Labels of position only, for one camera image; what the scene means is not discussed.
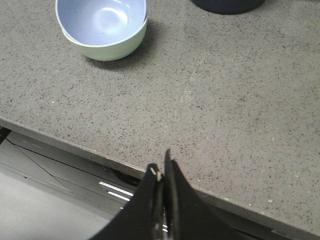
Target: dark container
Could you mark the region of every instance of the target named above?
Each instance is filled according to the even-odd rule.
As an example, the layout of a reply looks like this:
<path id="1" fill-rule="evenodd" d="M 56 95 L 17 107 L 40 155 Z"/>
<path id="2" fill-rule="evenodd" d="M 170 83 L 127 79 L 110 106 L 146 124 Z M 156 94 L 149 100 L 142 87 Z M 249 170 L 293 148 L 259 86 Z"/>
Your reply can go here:
<path id="1" fill-rule="evenodd" d="M 241 14 L 262 5 L 265 0 L 191 0 L 199 8 L 216 14 Z"/>

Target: light blue bowl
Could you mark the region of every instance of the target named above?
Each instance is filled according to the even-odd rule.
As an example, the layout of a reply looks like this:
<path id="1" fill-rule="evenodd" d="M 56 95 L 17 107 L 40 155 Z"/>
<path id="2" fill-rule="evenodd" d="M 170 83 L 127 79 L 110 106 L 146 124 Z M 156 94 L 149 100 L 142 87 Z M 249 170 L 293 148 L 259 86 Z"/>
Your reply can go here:
<path id="1" fill-rule="evenodd" d="M 147 18 L 146 0 L 56 0 L 62 31 L 75 43 L 113 45 L 129 39 Z"/>

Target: bowl rim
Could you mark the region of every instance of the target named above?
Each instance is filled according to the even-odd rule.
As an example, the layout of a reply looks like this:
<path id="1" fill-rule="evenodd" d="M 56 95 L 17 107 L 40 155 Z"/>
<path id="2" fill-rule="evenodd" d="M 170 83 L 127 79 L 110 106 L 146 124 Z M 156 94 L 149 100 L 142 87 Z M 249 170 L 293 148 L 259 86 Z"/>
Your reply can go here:
<path id="1" fill-rule="evenodd" d="M 144 28 L 144 26 L 146 25 L 147 21 L 148 21 L 148 13 L 147 13 L 147 1 L 144 0 L 145 2 L 145 9 L 146 9 L 146 12 L 145 12 L 145 17 L 144 17 L 144 21 L 143 23 L 141 24 L 140 28 L 135 31 L 132 35 L 120 40 L 120 41 L 116 41 L 116 42 L 113 42 L 113 43 L 109 43 L 109 44 L 100 44 L 100 45 L 90 45 L 90 44 L 85 44 L 85 43 L 82 43 L 82 42 L 79 42 L 78 40 L 74 39 L 67 31 L 66 29 L 64 28 L 64 26 L 62 25 L 61 21 L 60 21 L 60 18 L 59 18 L 59 14 L 58 14 L 58 1 L 61 1 L 61 0 L 55 0 L 55 15 L 56 15 L 56 18 L 59 22 L 59 25 L 60 27 L 62 28 L 62 33 L 63 35 L 72 43 L 76 44 L 76 45 L 79 45 L 79 46 L 82 46 L 82 47 L 89 47 L 89 48 L 102 48 L 102 47 L 111 47 L 111 46 L 114 46 L 114 45 L 117 45 L 117 44 L 120 44 L 120 43 L 123 43 L 129 39 L 131 39 L 133 36 L 137 35 L 141 29 Z"/>

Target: countertop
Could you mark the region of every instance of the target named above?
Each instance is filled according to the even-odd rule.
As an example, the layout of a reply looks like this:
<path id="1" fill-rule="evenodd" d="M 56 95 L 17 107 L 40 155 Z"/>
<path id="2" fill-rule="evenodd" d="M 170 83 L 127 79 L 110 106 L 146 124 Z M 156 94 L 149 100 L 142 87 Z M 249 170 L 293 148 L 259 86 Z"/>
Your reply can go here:
<path id="1" fill-rule="evenodd" d="M 0 126 L 138 177 L 171 148 L 205 201 L 320 239 L 320 2 L 147 3 L 140 47 L 99 62 L 54 0 L 1 1 Z"/>

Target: speckled stone surface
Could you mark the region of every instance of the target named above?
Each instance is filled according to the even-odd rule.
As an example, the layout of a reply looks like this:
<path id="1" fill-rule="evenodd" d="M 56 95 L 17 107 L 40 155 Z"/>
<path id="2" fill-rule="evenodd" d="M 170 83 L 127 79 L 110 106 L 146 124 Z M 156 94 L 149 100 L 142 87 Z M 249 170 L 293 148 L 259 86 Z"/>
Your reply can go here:
<path id="1" fill-rule="evenodd" d="M 98 62 L 54 0 L 0 3 L 0 126 L 134 176 L 171 148 L 207 202 L 320 239 L 320 2 L 241 15 L 148 1 L 130 56 Z"/>

